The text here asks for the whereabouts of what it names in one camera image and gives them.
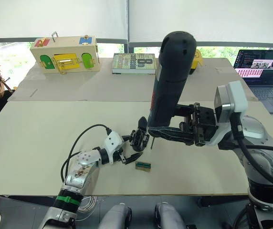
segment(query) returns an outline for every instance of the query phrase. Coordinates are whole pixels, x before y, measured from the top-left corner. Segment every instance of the laptop screen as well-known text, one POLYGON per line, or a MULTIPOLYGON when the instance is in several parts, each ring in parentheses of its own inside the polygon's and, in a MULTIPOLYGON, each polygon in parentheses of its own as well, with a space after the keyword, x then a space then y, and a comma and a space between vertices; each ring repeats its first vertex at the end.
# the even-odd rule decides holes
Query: laptop screen
POLYGON ((273 87, 273 50, 239 50, 234 68, 249 86, 273 87))

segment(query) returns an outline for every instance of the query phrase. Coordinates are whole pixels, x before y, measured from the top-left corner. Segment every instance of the window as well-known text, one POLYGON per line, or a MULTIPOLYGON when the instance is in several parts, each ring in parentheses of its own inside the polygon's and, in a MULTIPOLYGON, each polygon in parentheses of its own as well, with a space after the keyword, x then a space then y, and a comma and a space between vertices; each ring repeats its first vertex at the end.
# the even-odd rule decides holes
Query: window
MULTIPOLYGON (((222 46, 199 46, 202 57, 208 58, 227 58, 232 65, 236 60, 239 49, 260 49, 260 50, 273 50, 273 48, 259 48, 259 47, 222 47, 222 46)), ((159 56, 160 47, 135 47, 135 53, 154 53, 156 57, 159 56)))
MULTIPOLYGON (((33 42, 0 43, 0 71, 6 84, 11 88, 18 87, 36 60, 30 47, 33 42)), ((98 43, 100 58, 113 57, 114 53, 124 53, 123 44, 98 43)))

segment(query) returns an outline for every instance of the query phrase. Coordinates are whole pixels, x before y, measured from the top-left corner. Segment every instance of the white table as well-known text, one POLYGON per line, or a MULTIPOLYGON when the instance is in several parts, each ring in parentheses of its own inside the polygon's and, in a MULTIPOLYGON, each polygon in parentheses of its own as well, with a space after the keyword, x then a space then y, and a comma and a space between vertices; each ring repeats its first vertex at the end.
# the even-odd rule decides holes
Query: white table
MULTIPOLYGON (((155 75, 112 74, 113 58, 101 58, 101 71, 43 74, 30 69, 9 101, 151 101, 155 75)), ((216 87, 240 80, 247 99, 257 101, 226 58, 204 58, 186 81, 180 101, 211 101, 216 87)))
MULTIPOLYGON (((201 102, 212 107, 213 102, 201 102)), ((122 135, 147 117, 149 102, 8 102, 0 113, 0 195, 55 196, 61 187, 60 168, 77 136, 87 127, 103 123, 122 135)), ((257 117, 273 135, 273 118, 260 102, 249 102, 248 115, 257 117)), ((182 118, 172 119, 178 126, 182 118)), ((85 134, 74 152, 101 146, 103 128, 85 134)), ((100 169, 94 195, 226 195, 246 194, 247 177, 232 151, 185 146, 152 138, 135 164, 116 162, 100 169)), ((127 155, 133 153, 128 143, 127 155)))

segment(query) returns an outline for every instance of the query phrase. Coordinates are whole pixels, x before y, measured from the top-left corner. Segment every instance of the wooden box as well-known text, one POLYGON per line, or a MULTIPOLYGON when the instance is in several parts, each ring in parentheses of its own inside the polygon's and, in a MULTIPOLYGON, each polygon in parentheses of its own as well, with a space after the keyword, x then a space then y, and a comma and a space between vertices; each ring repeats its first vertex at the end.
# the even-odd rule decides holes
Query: wooden box
POLYGON ((31 47, 31 52, 44 73, 100 70, 94 36, 38 38, 31 47))

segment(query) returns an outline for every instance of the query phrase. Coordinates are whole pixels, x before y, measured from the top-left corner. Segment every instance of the book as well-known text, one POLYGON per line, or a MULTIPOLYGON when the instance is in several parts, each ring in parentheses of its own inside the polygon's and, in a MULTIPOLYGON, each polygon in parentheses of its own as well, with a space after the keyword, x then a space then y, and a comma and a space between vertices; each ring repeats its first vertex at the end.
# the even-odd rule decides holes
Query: book
POLYGON ((157 63, 154 54, 114 53, 112 73, 155 74, 157 63))

